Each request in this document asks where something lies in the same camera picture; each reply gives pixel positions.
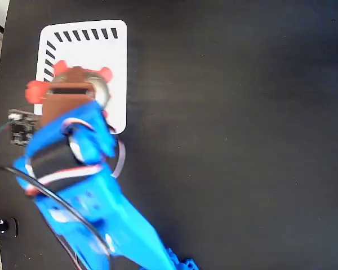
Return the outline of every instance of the blue robotic arm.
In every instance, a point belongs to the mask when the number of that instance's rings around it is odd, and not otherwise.
[[[115,146],[102,108],[91,101],[38,130],[14,165],[76,208],[105,239],[111,256],[124,256],[147,270],[198,270],[193,260],[180,263],[166,250],[155,229],[121,193],[105,160],[115,155]],[[79,165],[48,173],[58,160],[57,166],[64,166],[70,155]],[[25,180],[17,180],[87,269],[109,269],[108,254],[81,222]]]

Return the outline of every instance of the blue bracket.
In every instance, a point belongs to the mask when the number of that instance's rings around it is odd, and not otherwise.
[[[193,259],[186,259],[183,263],[178,260],[178,257],[171,249],[167,249],[167,253],[170,259],[173,261],[175,268],[177,270],[199,270],[199,267],[195,264]]]

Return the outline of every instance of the white cable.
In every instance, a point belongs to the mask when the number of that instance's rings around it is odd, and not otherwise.
[[[122,169],[124,167],[125,163],[125,145],[122,140],[118,139],[118,147],[119,147],[119,153],[118,153],[118,162],[115,166],[115,169],[113,170],[112,177],[118,178],[120,173],[122,172]]]
[[[84,126],[86,126],[87,128],[90,128],[91,130],[94,130],[93,126],[91,124],[89,124],[88,122],[79,119],[79,118],[75,118],[75,117],[69,117],[66,118],[63,123],[61,124],[61,127],[63,129],[63,132],[66,131],[67,127],[70,126],[71,124],[82,124]]]
[[[61,180],[64,178],[71,178],[71,177],[80,177],[80,176],[90,176],[95,173],[98,173],[102,170],[102,166],[100,164],[92,165],[92,166],[84,166],[84,167],[77,167],[77,168],[71,168],[71,169],[65,169],[60,170],[55,173],[48,174],[46,176],[43,176],[38,179],[38,182],[40,182],[43,185],[47,185],[49,183],[52,183],[57,180]],[[35,191],[36,188],[29,184],[25,191],[26,193],[32,193]]]

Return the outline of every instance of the brown component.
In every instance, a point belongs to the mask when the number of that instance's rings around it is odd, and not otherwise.
[[[42,127],[60,115],[95,98],[93,85],[84,81],[84,70],[80,66],[75,66],[60,74],[60,76],[64,76],[65,79],[58,83],[50,83],[49,90],[43,99],[42,117],[40,119],[40,126]],[[78,89],[84,90],[86,94],[77,93]],[[65,93],[55,93],[58,90],[65,90]]]

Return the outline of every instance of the black stripe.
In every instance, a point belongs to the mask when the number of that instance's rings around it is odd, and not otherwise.
[[[69,36],[68,31],[64,31],[64,35],[66,36],[66,38],[68,39],[68,41],[72,41],[72,38]]]
[[[79,34],[76,30],[73,31],[73,34],[75,35],[75,37],[77,38],[78,41],[80,41],[80,37]]]
[[[55,59],[55,56],[48,50],[46,50],[46,54],[49,55],[51,58]]]
[[[97,35],[96,29],[91,29],[91,31],[92,31],[92,33],[93,33],[95,39],[99,39],[99,36]]]
[[[45,59],[45,64],[49,65],[52,67],[52,63],[50,63],[50,61],[48,59]]]
[[[53,44],[51,44],[49,41],[46,43],[50,48],[52,48],[54,51],[56,51],[56,48]]]
[[[51,73],[50,71],[48,71],[47,69],[44,69],[44,73],[47,74],[47,75],[49,75],[49,76],[54,77],[54,74]]]
[[[106,32],[106,29],[105,28],[101,28],[101,31],[102,31],[102,33],[104,35],[104,38],[108,39],[108,33]]]
[[[58,32],[55,32],[54,34],[55,34],[55,36],[58,38],[58,40],[59,40],[60,42],[63,42],[63,40],[61,39],[61,36],[59,35]]]
[[[113,37],[114,38],[118,38],[118,33],[117,33],[117,29],[116,28],[111,28],[112,33],[113,33]]]
[[[84,34],[86,40],[88,41],[89,40],[88,31],[87,30],[82,30],[82,31],[83,31],[83,34]]]

